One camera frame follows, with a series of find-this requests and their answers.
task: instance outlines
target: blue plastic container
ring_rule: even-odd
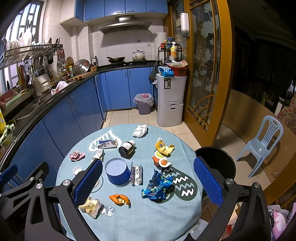
[[[131,172],[126,162],[120,157],[115,157],[107,161],[105,171],[108,180],[114,185],[124,185],[131,177]]]

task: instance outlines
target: wok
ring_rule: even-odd
[[[114,64],[114,63],[120,63],[124,61],[125,57],[119,57],[119,58],[107,57],[107,59],[109,60],[110,63]]]

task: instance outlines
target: round table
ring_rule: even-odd
[[[60,185],[65,179],[74,178],[73,168],[81,166],[86,170],[94,155],[99,140],[116,140],[118,147],[115,149],[104,149],[103,161],[103,185],[95,193],[90,194],[98,198],[105,209],[93,219],[86,213],[82,213],[84,219],[101,241],[117,240],[161,240],[172,241],[190,231],[201,215],[201,196],[203,187],[193,171],[193,162],[196,158],[195,152],[174,134],[154,126],[148,126],[147,134],[142,138],[132,137],[137,124],[122,124],[98,130],[80,142],[78,142],[63,160],[57,175],[56,185]],[[168,157],[172,163],[170,169],[159,169],[154,165],[155,142],[161,137],[167,146],[175,145],[174,151]],[[136,149],[129,159],[124,159],[127,166],[143,167],[142,185],[132,186],[130,183],[124,186],[115,186],[109,182],[104,170],[105,163],[114,157],[120,157],[119,146],[125,141],[134,140]],[[84,159],[71,162],[69,155],[78,150],[85,153]],[[142,189],[147,187],[151,180],[154,169],[166,177],[173,176],[173,184],[169,193],[161,203],[153,202],[148,198],[141,197]],[[128,205],[117,206],[109,196],[113,194],[124,194],[131,202]],[[67,236],[73,238],[61,206],[59,205],[61,223],[67,230]]]

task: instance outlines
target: basket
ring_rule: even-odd
[[[175,77],[185,77],[188,67],[173,67],[169,66],[174,72]]]

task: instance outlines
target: chair leg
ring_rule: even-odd
[[[244,149],[241,151],[241,153],[237,156],[237,158],[235,159],[235,161],[237,161],[238,159],[240,159],[242,157],[242,155],[245,153],[245,151],[247,151],[249,149],[249,142],[246,144],[246,146],[244,147]]]
[[[258,168],[261,166],[261,164],[264,161],[264,157],[261,157],[260,160],[257,160],[256,165],[254,166],[253,170],[251,171],[250,175],[248,176],[248,178],[251,178],[252,176],[254,176],[255,172],[258,170]]]

